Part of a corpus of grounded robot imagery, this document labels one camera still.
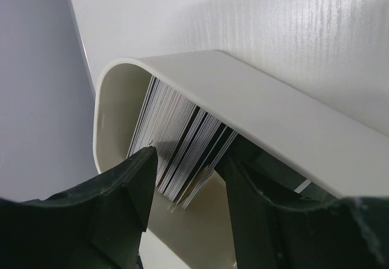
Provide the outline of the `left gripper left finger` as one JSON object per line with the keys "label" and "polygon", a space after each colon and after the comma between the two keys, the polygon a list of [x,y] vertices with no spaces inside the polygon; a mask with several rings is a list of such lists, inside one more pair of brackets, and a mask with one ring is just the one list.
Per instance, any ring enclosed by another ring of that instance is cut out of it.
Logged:
{"label": "left gripper left finger", "polygon": [[150,146],[46,200],[2,199],[1,267],[142,268],[157,163]]}

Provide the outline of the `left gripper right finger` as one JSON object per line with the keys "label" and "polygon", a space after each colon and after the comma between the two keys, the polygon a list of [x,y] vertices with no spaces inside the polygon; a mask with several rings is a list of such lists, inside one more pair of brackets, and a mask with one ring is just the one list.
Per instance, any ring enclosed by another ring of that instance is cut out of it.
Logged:
{"label": "left gripper right finger", "polygon": [[246,162],[218,165],[238,268],[387,268],[388,199],[303,197]]}

